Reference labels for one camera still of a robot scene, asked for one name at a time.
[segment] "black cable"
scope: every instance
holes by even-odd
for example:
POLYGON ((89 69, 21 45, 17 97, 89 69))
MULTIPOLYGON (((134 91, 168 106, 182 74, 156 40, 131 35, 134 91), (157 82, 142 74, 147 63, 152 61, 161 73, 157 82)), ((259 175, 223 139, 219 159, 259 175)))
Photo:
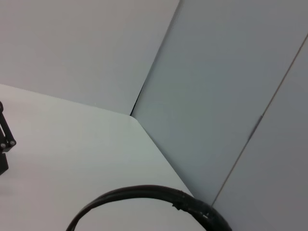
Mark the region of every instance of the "black cable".
POLYGON ((181 209, 190 213, 207 231, 232 231, 226 220, 213 207, 182 191, 157 185, 126 187, 99 196, 74 217, 66 231, 74 231, 79 220, 93 208, 109 202, 132 198, 152 198, 167 201, 178 210, 181 209))

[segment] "black metal stand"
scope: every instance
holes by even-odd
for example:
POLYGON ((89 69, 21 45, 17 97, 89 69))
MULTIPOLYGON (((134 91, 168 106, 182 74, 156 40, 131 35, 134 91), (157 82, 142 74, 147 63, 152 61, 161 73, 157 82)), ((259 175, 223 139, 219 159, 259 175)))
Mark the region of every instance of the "black metal stand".
POLYGON ((8 162, 6 160, 6 155, 11 148, 16 145, 16 140, 14 139, 11 130, 3 116, 3 105, 0 102, 0 175, 9 169, 8 162))

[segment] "white table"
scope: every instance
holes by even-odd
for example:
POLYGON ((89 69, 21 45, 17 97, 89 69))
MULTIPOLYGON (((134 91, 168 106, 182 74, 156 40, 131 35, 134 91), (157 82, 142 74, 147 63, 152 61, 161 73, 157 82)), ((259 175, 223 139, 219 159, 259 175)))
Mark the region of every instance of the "white table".
MULTIPOLYGON (((132 117, 0 85, 17 141, 0 176, 2 231, 64 231, 88 202, 141 184, 189 193, 132 117)), ((191 215, 153 199, 113 202, 87 214, 77 231, 204 230, 191 215)))

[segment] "gray panel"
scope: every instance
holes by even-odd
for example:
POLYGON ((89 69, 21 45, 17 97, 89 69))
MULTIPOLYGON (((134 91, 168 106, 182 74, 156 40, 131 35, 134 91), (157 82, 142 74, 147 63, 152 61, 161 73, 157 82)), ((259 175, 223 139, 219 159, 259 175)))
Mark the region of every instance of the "gray panel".
POLYGON ((130 114, 179 0, 0 0, 0 83, 130 114))
POLYGON ((307 230, 308 43, 214 207, 236 231, 307 230))
POLYGON ((184 0, 134 115, 211 203, 308 31, 305 0, 184 0))

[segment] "white backdrop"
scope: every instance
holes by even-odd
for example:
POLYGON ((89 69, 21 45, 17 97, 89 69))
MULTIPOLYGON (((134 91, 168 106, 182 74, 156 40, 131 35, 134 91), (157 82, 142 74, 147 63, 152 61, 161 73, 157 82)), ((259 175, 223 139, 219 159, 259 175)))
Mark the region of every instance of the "white backdrop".
POLYGON ((0 0, 0 83, 129 114, 179 0, 0 0))
MULTIPOLYGON (((121 187, 155 184, 190 193, 138 121, 128 115, 0 84, 17 145, 0 176, 1 231, 65 231, 87 203, 121 187)), ((76 231, 204 231, 153 199, 89 212, 76 231)))

